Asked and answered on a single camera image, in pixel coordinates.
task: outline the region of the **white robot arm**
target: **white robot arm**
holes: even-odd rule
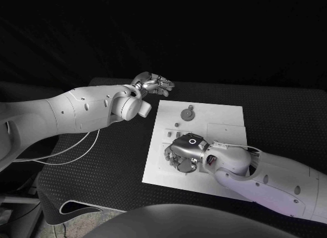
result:
[[[0,171],[39,140],[63,133],[95,131],[114,122],[147,116],[147,93],[168,95],[174,83],[148,72],[130,85],[75,88],[59,96],[19,103],[0,102]]]
[[[164,156],[170,165],[190,173],[202,163],[219,184],[275,212],[327,224],[327,175],[299,162],[191,133],[178,137]],[[249,165],[256,169],[245,176]]]

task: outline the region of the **black table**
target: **black table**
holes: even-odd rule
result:
[[[128,84],[130,79],[95,78],[89,86]],[[160,100],[243,107],[248,145],[288,157],[327,174],[327,94],[321,90],[176,82],[170,96],[148,95],[147,118],[114,123],[101,130],[89,153],[63,166],[45,166],[39,198],[45,219],[59,224],[98,209],[94,204],[128,211],[141,206],[180,203],[232,212],[301,237],[327,237],[327,225],[287,217],[261,205],[202,193],[141,183]],[[60,163],[88,150],[96,132],[68,153],[49,159]],[[53,153],[83,137],[60,135]],[[65,204],[62,215],[59,209]]]

